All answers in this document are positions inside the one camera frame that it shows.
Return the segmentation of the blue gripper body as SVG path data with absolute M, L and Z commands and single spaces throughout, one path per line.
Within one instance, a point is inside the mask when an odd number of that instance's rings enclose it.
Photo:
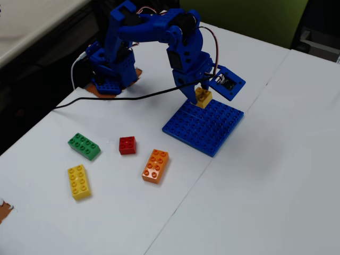
M 184 82 L 209 80 L 212 77 L 210 71 L 213 69 L 213 60 L 209 54 L 199 54 L 196 60 L 180 54 L 171 55 L 171 67 L 176 85 L 177 79 Z

